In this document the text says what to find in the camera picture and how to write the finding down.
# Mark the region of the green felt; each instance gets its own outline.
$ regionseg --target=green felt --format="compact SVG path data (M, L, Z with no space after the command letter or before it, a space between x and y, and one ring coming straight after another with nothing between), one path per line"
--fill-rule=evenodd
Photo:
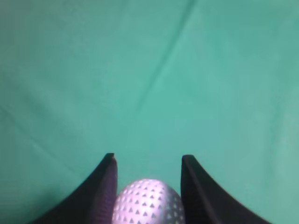
M71 193L108 152L119 186L179 191L194 154L276 224L299 218L295 0L0 0L0 223Z

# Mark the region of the green fabric surface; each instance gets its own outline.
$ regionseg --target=green fabric surface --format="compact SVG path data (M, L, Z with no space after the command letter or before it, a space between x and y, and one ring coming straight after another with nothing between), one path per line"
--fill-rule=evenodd
M71 193L108 152L120 189L179 191L194 154L276 224L299 214L294 0L0 0L0 223Z

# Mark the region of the dimpled ball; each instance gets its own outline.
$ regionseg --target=dimpled ball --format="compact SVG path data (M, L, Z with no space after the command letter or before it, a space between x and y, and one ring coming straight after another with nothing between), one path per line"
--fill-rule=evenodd
M167 184L151 179L135 181L118 195L113 224L185 224L178 193Z

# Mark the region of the silver ball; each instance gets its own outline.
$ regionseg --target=silver ball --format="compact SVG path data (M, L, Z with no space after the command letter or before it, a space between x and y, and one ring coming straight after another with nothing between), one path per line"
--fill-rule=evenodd
M117 197L113 224L185 224L178 193L167 184L151 179L135 181Z

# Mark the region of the black plastic arm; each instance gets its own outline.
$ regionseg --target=black plastic arm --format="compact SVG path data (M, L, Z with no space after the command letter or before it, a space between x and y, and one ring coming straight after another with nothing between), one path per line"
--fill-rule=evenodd
M182 159L181 197L186 224L270 224L221 188L193 155Z
M32 224L111 224L117 194L117 163L106 154L66 199Z

